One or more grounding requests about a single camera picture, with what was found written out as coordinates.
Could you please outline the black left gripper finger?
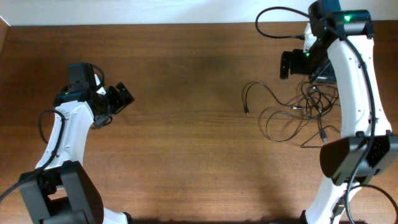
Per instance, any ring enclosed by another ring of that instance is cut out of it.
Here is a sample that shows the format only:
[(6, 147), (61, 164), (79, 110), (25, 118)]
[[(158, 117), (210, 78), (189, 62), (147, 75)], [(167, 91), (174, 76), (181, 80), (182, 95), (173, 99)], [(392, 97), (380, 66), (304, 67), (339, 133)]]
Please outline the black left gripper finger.
[(109, 112), (111, 114), (118, 114), (126, 106), (124, 106), (118, 98), (118, 90), (116, 86), (109, 86), (107, 89), (107, 97), (109, 100)]
[(135, 101), (135, 98), (131, 95), (130, 91), (127, 89), (127, 87), (122, 82), (119, 82), (116, 85), (116, 89), (118, 90), (119, 101), (124, 106), (130, 105), (132, 102)]

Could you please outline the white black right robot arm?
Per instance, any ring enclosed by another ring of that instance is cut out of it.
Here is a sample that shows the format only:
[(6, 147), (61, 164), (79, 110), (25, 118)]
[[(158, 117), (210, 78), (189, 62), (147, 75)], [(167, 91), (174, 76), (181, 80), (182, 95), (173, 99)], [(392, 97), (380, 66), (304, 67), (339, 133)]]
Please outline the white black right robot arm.
[(392, 132), (374, 71), (374, 29), (366, 10), (342, 10), (338, 1), (316, 1), (308, 9), (302, 50), (284, 52), (280, 76), (316, 79), (333, 72), (341, 105), (341, 137), (320, 151), (323, 180), (301, 214), (302, 223), (338, 223), (349, 201), (397, 159)]

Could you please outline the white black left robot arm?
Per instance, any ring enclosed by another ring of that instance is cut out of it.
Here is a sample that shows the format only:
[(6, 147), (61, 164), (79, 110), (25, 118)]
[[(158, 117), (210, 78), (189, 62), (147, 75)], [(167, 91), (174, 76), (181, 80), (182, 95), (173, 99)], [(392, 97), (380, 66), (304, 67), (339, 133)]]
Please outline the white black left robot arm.
[(127, 212), (103, 205), (100, 193), (83, 168), (86, 139), (134, 101), (123, 83), (106, 86), (104, 72), (92, 63), (68, 66), (70, 79), (40, 114), (54, 115), (51, 135), (35, 169), (17, 184), (33, 223), (132, 223)]

